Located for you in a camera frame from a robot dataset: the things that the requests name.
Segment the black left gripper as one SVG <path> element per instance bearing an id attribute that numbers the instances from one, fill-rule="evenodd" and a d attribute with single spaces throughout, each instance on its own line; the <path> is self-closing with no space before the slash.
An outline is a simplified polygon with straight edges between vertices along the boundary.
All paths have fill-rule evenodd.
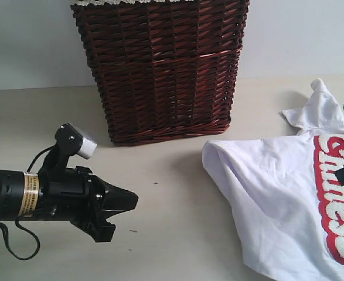
<path id="1" fill-rule="evenodd" d="M 136 208 L 139 197 L 90 174 L 85 167 L 68 168 L 57 180 L 40 176 L 37 209 L 40 219 L 68 221 L 97 243 L 110 242 L 115 225 L 107 219 Z"/>

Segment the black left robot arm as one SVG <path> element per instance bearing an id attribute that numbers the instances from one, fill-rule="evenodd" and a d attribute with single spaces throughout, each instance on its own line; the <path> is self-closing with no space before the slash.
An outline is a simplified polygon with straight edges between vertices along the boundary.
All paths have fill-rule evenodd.
<path id="1" fill-rule="evenodd" d="M 107 219 L 133 210 L 137 202 L 135 193 L 86 167 L 67 168 L 57 179 L 0 170 L 0 221 L 68 221 L 95 242 L 110 242 L 115 225 Z"/>

